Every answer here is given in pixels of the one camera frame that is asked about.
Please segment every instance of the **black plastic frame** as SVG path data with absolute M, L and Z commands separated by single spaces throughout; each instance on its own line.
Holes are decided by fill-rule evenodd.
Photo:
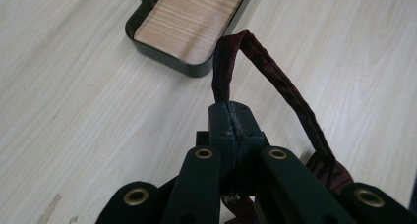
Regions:
M 189 64 L 181 59 L 178 59 L 170 54 L 167 54 L 159 49 L 156 49 L 152 46 L 144 44 L 140 41 L 134 39 L 135 32 L 141 26 L 143 21 L 147 18 L 150 11 L 153 9 L 155 4 L 159 0 L 143 0 L 139 8 L 135 11 L 135 13 L 131 16 L 125 26 L 126 34 L 129 36 L 130 39 L 133 40 L 135 46 L 138 48 L 139 52 L 142 54 L 149 56 L 150 58 L 162 63 L 174 70 L 177 70 L 187 76 L 193 78 L 199 78 L 208 74 L 211 70 L 212 66 L 212 52 L 209 57 L 200 64 Z M 230 34 L 234 28 L 236 27 L 237 22 L 239 21 L 240 17 L 242 16 L 244 10 L 248 6 L 250 0 L 242 0 L 238 5 L 236 11 L 232 15 L 229 23 L 226 25 L 226 28 L 223 31 L 222 35 Z

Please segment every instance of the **wooden table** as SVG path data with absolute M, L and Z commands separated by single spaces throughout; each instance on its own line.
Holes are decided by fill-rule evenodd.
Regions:
M 408 206 L 417 168 L 417 0 L 252 0 L 248 29 L 356 181 Z M 176 176 L 208 129 L 192 79 L 124 33 L 139 0 L 0 0 L 0 223 L 93 223 L 115 191 Z M 295 114 L 238 55 L 232 100 L 305 161 Z M 223 221 L 231 214 L 222 211 Z

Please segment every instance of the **fabric strap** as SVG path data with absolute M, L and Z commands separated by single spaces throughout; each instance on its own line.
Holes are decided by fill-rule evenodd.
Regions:
M 216 44 L 213 55 L 213 78 L 211 84 L 215 101 L 229 100 L 230 82 L 239 49 L 273 84 L 284 100 L 295 111 L 310 143 L 316 151 L 306 164 L 307 168 L 324 186 L 335 193 L 339 193 L 343 187 L 353 183 L 349 172 L 336 161 L 310 106 L 291 80 L 276 65 L 267 51 L 247 30 L 224 36 Z

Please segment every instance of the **metal grommet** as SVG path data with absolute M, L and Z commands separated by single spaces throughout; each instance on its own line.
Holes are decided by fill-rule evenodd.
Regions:
M 372 207 L 383 207 L 386 204 L 380 196 L 363 188 L 356 189 L 353 194 L 358 200 Z
M 206 148 L 201 148 L 196 151 L 196 157 L 201 159 L 208 159 L 212 157 L 212 151 Z
M 275 149 L 271 149 L 269 151 L 269 156 L 271 156 L 275 159 L 285 159 L 288 155 L 286 154 L 286 152 L 275 148 Z
M 123 200 L 130 206 L 136 206 L 144 203 L 149 197 L 149 192 L 143 188 L 135 188 L 129 190 Z

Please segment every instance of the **dark red strap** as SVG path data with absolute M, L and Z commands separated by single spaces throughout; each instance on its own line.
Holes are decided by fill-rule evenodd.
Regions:
M 335 160 L 325 135 L 310 106 L 291 80 L 276 65 L 267 51 L 247 30 L 224 36 L 217 42 L 213 56 L 213 78 L 211 85 L 215 101 L 229 100 L 230 82 L 232 80 L 236 54 L 239 49 L 273 84 L 297 114 L 316 151 L 306 165 L 310 171 L 329 190 L 336 193 L 344 186 L 353 183 L 349 172 Z

